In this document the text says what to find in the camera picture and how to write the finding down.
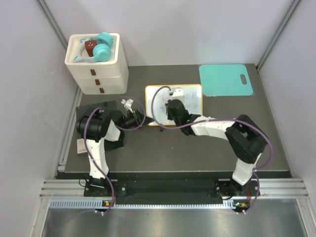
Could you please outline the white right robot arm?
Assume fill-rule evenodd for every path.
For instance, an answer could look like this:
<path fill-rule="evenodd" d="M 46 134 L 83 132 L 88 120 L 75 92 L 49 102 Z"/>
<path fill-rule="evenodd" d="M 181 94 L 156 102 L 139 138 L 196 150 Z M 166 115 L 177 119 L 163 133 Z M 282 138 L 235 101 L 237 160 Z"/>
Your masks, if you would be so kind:
<path fill-rule="evenodd" d="M 190 114 L 178 99 L 166 103 L 166 114 L 187 136 L 210 136 L 228 141 L 237 157 L 231 191 L 240 196 L 248 190 L 248 181 L 268 144 L 265 134 L 250 117 L 240 115 L 236 120 L 218 120 Z"/>

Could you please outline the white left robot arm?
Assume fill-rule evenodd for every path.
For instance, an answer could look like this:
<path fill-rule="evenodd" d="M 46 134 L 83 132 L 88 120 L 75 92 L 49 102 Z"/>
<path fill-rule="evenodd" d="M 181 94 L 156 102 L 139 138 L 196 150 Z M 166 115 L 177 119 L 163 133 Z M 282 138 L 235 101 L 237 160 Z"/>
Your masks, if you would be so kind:
<path fill-rule="evenodd" d="M 96 192 L 106 196 L 112 190 L 111 182 L 105 179 L 109 173 L 105 152 L 123 147 L 125 131 L 136 130 L 153 121 L 137 109 L 123 115 L 119 110 L 89 107 L 81 114 L 76 130 L 88 148 L 89 176 L 99 179 L 95 184 Z"/>

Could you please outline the black mat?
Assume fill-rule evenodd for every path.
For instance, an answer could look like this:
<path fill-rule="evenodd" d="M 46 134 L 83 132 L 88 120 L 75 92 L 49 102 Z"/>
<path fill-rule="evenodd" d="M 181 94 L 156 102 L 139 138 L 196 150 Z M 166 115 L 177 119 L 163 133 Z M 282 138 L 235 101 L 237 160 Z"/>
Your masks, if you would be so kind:
<path fill-rule="evenodd" d="M 111 151 L 123 147 L 124 132 L 116 127 L 122 112 L 117 101 L 106 101 L 76 108 L 76 130 L 79 138 L 99 142 L 103 138 L 104 149 Z"/>

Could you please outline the teal cutting board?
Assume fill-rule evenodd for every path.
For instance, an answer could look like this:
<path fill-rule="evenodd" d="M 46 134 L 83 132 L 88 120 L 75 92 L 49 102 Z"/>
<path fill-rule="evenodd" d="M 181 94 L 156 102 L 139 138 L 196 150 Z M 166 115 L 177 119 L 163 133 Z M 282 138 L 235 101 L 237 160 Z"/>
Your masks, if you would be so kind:
<path fill-rule="evenodd" d="M 199 76 L 205 96 L 251 96 L 253 94 L 250 77 L 243 64 L 201 65 Z"/>

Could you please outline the white drawer storage box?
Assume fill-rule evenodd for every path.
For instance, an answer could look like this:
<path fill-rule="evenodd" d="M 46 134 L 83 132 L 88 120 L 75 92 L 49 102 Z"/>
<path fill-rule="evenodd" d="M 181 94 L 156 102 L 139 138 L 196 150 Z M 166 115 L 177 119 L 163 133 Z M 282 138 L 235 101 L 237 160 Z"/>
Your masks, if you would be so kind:
<path fill-rule="evenodd" d="M 124 94 L 127 91 L 129 70 L 118 33 L 109 33 L 113 39 L 111 57 L 106 62 L 73 62 L 80 46 L 80 40 L 95 37 L 98 34 L 76 34 L 69 38 L 65 56 L 65 65 L 79 88 L 87 95 Z M 83 58 L 89 57 L 86 50 Z"/>

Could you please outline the white paper label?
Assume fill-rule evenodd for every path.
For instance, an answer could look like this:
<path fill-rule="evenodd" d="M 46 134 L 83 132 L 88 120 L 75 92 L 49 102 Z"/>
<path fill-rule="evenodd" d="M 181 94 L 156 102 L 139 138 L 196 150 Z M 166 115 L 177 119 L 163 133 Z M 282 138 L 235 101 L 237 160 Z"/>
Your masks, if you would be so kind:
<path fill-rule="evenodd" d="M 77 154 L 86 153 L 86 147 L 84 139 L 80 138 L 77 140 Z"/>

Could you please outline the teal headphones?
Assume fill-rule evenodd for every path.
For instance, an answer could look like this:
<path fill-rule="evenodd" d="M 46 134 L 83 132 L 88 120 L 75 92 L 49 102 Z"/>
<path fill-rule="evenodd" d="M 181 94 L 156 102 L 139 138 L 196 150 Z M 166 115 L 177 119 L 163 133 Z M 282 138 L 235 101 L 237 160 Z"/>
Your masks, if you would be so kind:
<path fill-rule="evenodd" d="M 106 62 L 111 57 L 114 39 L 106 32 L 102 32 L 95 37 L 80 40 L 80 46 L 73 62 L 97 63 Z M 86 50 L 86 44 L 92 47 L 92 57 L 83 58 L 82 54 Z"/>

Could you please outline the brown cube toy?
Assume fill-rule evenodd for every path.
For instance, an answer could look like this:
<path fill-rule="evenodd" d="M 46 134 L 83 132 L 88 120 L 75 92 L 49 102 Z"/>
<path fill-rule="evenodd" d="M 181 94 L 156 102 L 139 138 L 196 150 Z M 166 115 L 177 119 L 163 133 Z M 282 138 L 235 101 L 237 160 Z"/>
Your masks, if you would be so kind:
<path fill-rule="evenodd" d="M 87 40 L 84 42 L 84 47 L 85 47 L 85 50 L 88 54 L 89 57 L 93 57 L 93 50 L 95 48 L 95 46 L 97 45 L 97 41 L 92 39 L 92 40 Z"/>

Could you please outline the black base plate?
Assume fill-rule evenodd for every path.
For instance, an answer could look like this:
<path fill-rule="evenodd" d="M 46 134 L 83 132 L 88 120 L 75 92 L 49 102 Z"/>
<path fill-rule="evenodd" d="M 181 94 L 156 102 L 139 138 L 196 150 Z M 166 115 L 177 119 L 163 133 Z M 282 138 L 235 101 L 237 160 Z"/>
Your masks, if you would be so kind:
<path fill-rule="evenodd" d="M 116 204 L 219 204 L 227 198 L 255 197 L 257 180 L 239 186 L 232 180 L 152 179 L 113 182 Z"/>

